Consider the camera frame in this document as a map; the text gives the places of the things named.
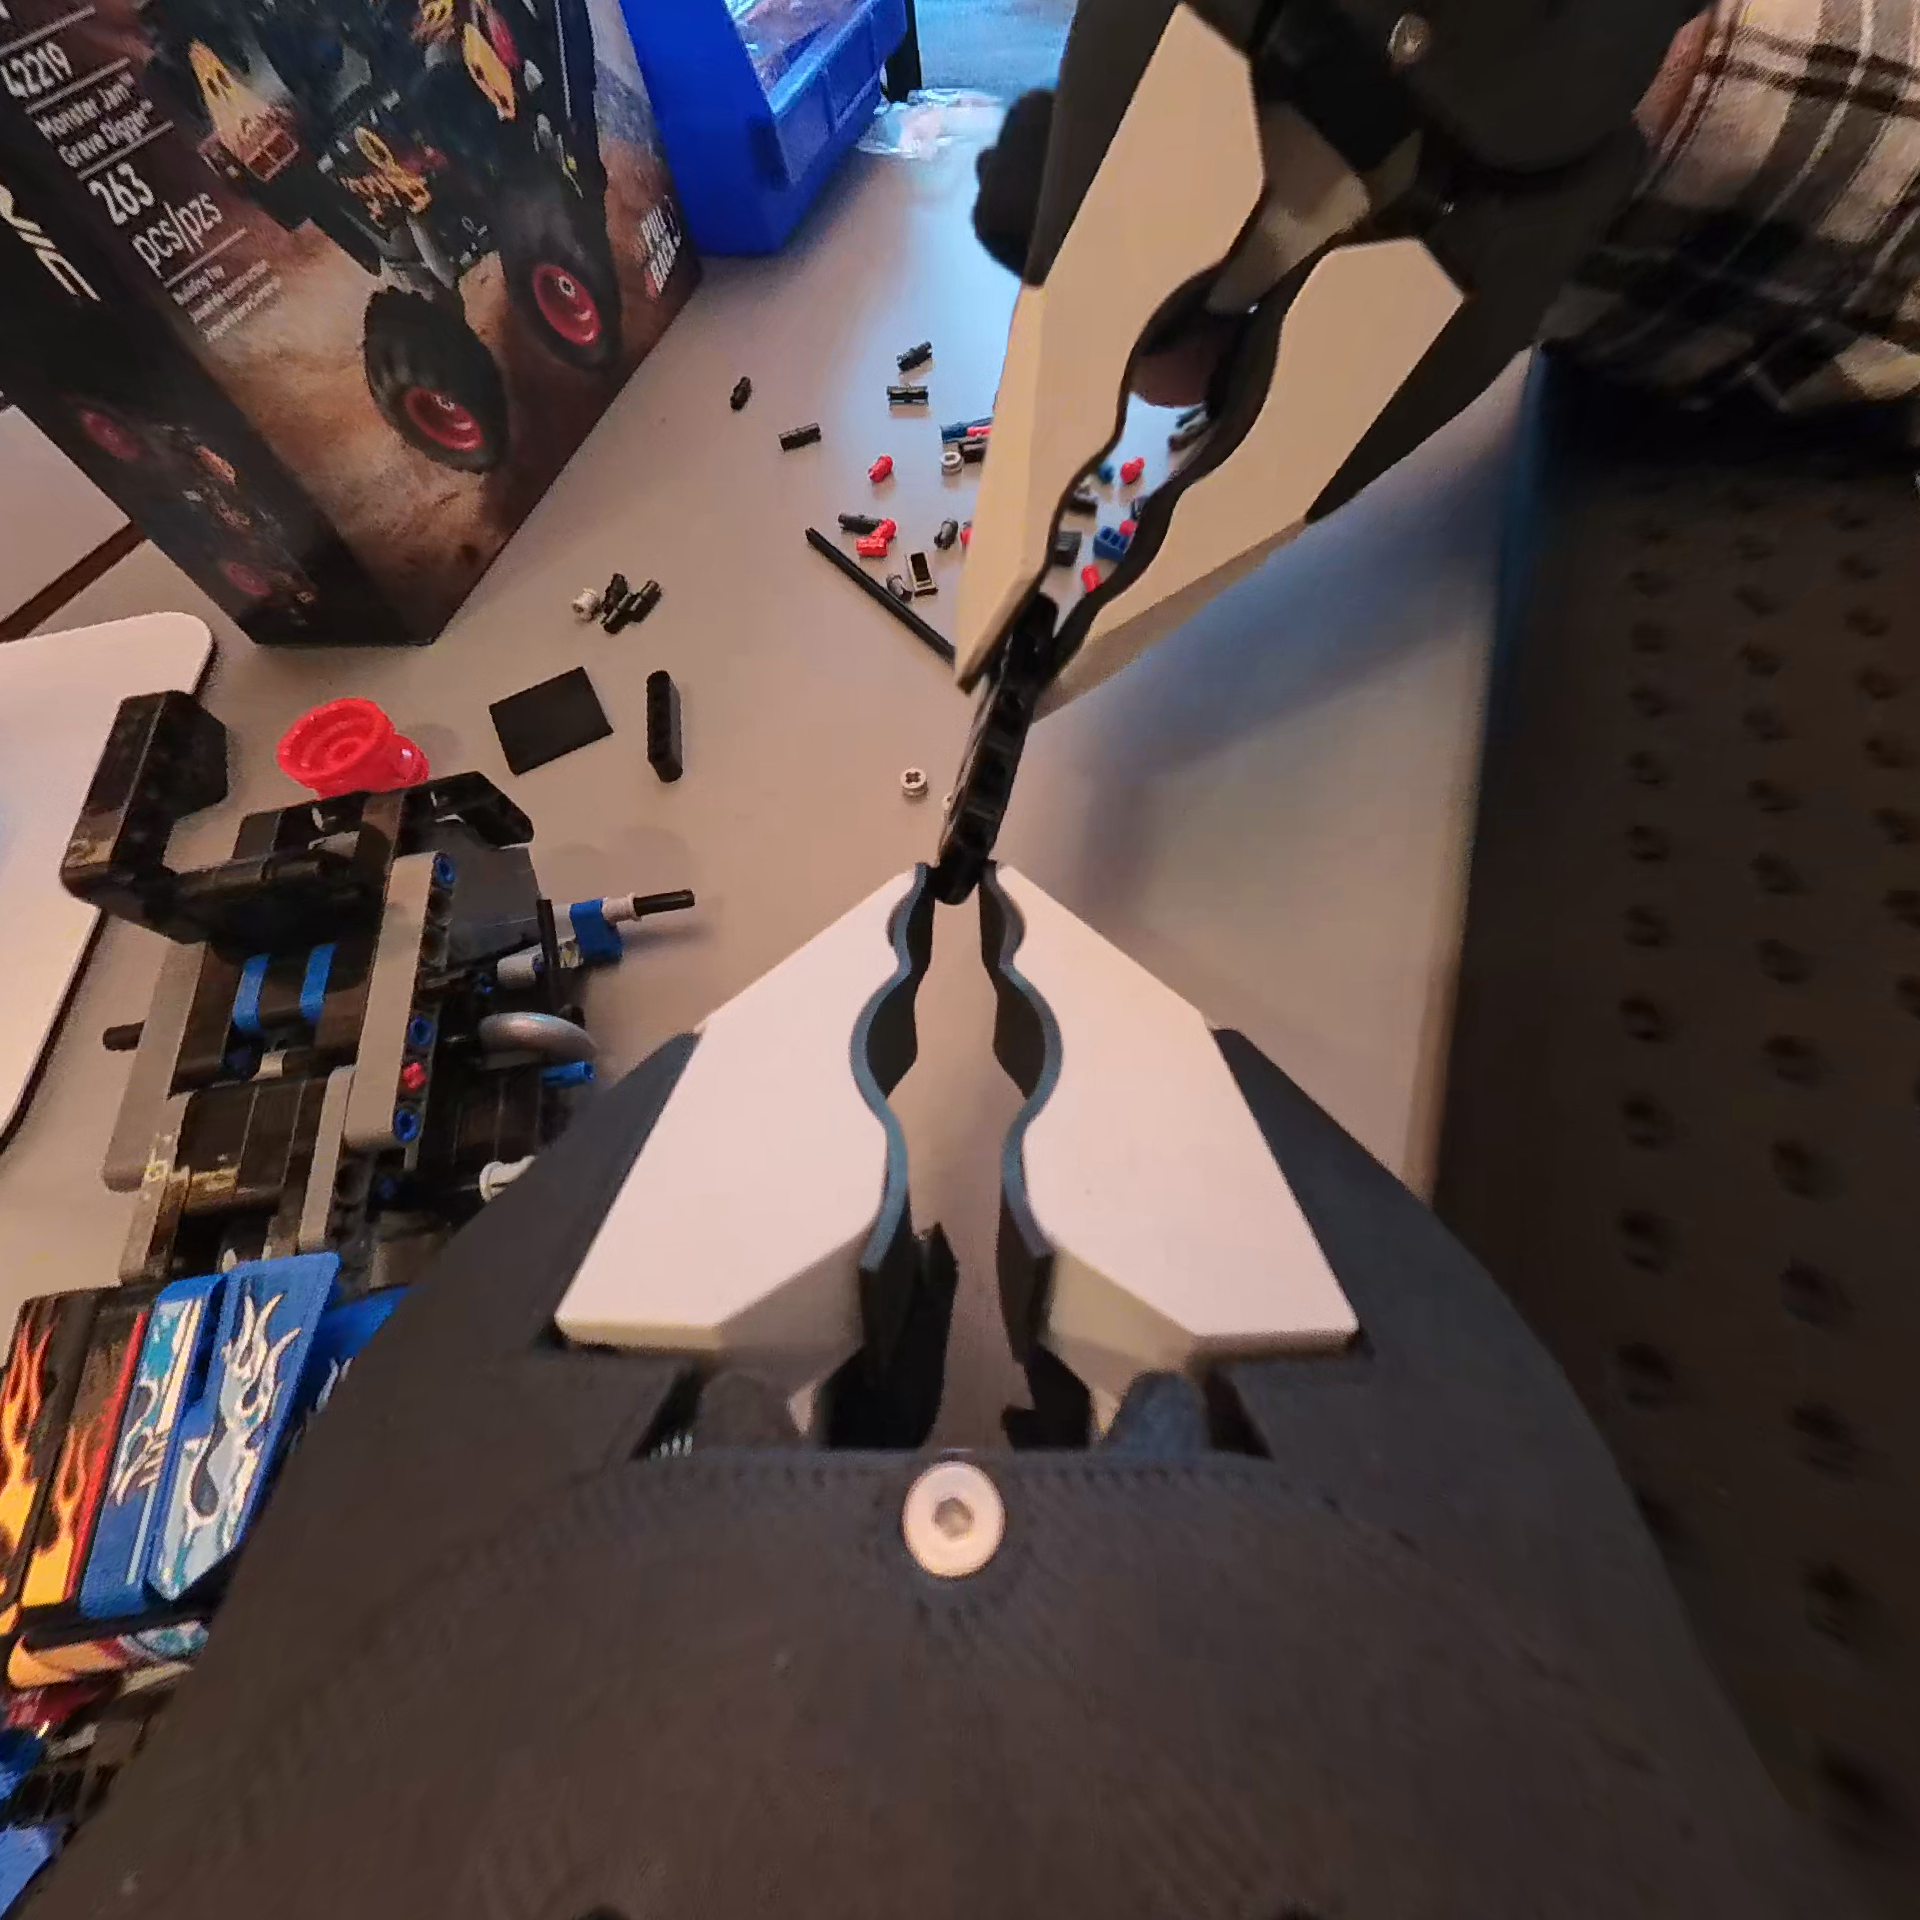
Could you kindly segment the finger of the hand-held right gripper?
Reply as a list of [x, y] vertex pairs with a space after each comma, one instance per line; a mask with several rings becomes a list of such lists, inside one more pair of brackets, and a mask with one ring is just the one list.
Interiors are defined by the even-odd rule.
[[1053, 89], [953, 612], [959, 687], [1039, 588], [1070, 492], [1118, 439], [1151, 323], [1223, 266], [1261, 196], [1243, 48], [1189, 4], [1085, 4]]
[[1429, 247], [1353, 244], [1321, 253], [1284, 309], [1259, 309], [1248, 381], [1136, 513], [1101, 591], [1067, 617], [1071, 652], [1037, 713], [1118, 677], [1288, 545], [1461, 305]]

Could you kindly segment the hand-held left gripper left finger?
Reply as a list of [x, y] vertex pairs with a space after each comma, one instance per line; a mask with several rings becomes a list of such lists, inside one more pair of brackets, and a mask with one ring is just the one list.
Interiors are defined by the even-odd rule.
[[837, 1447], [926, 1445], [955, 1264], [891, 1093], [934, 906], [931, 866], [888, 877], [695, 1029], [559, 1296], [568, 1345], [753, 1377]]

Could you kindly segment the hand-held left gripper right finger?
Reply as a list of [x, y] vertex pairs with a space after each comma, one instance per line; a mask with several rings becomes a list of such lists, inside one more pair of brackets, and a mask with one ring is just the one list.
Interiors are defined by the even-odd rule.
[[977, 882], [998, 1153], [997, 1284], [1022, 1447], [1077, 1449], [1145, 1377], [1324, 1359], [1359, 1333], [1225, 1034], [1031, 877]]

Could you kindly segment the toy brick truck model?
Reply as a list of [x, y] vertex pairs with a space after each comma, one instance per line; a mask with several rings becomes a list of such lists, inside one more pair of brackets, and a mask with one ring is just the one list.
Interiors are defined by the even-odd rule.
[[116, 1279], [29, 1298], [5, 1349], [5, 1912], [103, 1804], [198, 1660], [276, 1476], [399, 1306], [395, 1241], [459, 1229], [595, 1079], [583, 983], [689, 891], [553, 906], [484, 776], [249, 813], [192, 695], [121, 703], [61, 888], [168, 943], [103, 1185]]

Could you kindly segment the long black brick beam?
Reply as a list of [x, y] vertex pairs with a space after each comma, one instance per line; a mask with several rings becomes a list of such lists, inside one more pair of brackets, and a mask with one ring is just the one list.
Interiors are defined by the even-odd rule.
[[1039, 695], [1059, 673], [1059, 625], [1055, 604], [1032, 592], [991, 652], [931, 875], [944, 906], [968, 900], [991, 861]]

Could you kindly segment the person's right forearm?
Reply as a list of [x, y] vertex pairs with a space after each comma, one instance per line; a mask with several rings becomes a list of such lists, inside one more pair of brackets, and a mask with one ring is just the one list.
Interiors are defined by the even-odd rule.
[[1697, 409], [1916, 443], [1917, 4], [1697, 4], [1636, 124], [1647, 168], [1542, 347]]

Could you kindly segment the person's right hand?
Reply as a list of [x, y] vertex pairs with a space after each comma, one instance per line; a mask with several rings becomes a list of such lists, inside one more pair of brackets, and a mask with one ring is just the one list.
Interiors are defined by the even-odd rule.
[[1143, 337], [1126, 391], [1159, 409], [1203, 407], [1214, 415], [1236, 367], [1253, 312], [1214, 312], [1195, 290], [1171, 298]]

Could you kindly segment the clear plastic bag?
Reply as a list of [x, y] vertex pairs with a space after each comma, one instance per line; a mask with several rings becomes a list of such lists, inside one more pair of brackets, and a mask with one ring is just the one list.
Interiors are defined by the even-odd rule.
[[932, 161], [950, 147], [991, 141], [1009, 103], [976, 88], [917, 88], [880, 101], [854, 141], [857, 154], [886, 161]]

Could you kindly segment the scattered small brick parts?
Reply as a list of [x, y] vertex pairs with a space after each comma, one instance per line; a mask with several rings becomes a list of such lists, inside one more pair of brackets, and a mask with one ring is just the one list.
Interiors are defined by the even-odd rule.
[[[828, 367], [821, 397], [775, 401], [777, 483], [800, 521], [893, 605], [950, 625], [995, 445], [990, 378], [957, 339], [901, 344]], [[1112, 451], [1071, 483], [1047, 535], [1043, 591], [1071, 605], [1101, 586], [1145, 498], [1171, 479], [1195, 407], [1126, 407]]]

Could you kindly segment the blue storage bin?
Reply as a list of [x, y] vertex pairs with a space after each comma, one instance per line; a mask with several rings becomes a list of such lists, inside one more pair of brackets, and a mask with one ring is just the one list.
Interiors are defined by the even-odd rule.
[[800, 229], [917, 43], [907, 2], [623, 2], [702, 256], [771, 256]]

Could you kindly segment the long black axle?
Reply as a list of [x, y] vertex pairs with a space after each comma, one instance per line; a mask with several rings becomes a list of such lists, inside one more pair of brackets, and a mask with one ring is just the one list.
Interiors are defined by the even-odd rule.
[[824, 560], [838, 578], [852, 586], [867, 602], [884, 611], [893, 621], [907, 628], [919, 644], [931, 649], [947, 666], [953, 664], [953, 644], [941, 636], [917, 608], [912, 592], [901, 594], [888, 583], [872, 578], [846, 552], [835, 546], [817, 529], [805, 529], [805, 543], [811, 553]]

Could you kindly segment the black smooth square tile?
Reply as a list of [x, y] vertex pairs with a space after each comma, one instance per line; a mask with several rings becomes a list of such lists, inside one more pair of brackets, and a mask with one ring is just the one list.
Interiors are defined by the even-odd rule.
[[525, 777], [614, 731], [583, 666], [492, 703], [487, 719], [501, 759], [515, 777]]

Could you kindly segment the black perforated panel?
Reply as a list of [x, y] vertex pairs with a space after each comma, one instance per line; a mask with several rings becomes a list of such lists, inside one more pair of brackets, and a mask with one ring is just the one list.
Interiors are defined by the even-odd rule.
[[1912, 455], [1542, 360], [1510, 501], [1435, 1202], [1916, 1915]]

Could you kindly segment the red toy wheel hub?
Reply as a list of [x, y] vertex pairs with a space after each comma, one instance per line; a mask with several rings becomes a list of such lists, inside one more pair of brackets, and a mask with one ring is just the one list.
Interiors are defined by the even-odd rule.
[[276, 744], [278, 770], [320, 801], [388, 793], [429, 779], [425, 752], [373, 699], [343, 698], [302, 713]]

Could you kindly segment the dark printed toy box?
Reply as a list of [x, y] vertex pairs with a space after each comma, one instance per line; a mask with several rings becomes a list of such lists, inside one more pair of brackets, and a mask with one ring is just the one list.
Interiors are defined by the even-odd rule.
[[5, 397], [254, 640], [435, 643], [699, 281], [613, 2], [11, 2]]

